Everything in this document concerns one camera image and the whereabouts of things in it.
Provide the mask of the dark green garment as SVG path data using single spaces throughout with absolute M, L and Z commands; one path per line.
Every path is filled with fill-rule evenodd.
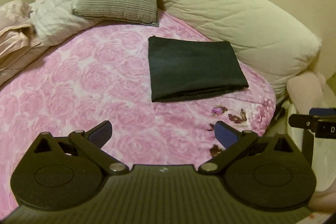
M 152 102 L 202 100 L 249 87 L 231 44 L 148 39 Z

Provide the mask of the pale pink stool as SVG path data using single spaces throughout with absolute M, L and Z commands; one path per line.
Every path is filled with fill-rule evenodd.
M 309 114 L 310 109 L 324 107 L 323 89 L 326 80 L 321 73 L 304 71 L 286 83 L 291 102 L 299 114 Z

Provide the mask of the large cream quilted pillow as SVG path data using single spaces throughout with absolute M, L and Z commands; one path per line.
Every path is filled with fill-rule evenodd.
M 311 30 L 268 0 L 159 0 L 159 6 L 210 40 L 229 41 L 238 59 L 272 85 L 278 100 L 289 96 L 289 79 L 311 71 L 321 48 Z

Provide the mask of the beige satin quilt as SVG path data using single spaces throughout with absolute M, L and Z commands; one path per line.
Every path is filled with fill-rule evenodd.
M 1 6 L 1 85 L 50 47 L 38 35 L 30 13 L 30 5 L 20 0 Z

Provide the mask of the white quilted duvet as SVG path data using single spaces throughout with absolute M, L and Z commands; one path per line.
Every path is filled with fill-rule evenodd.
M 76 16 L 77 2 L 78 0 L 36 0 L 30 4 L 30 19 L 41 47 L 57 46 L 70 36 L 103 21 Z

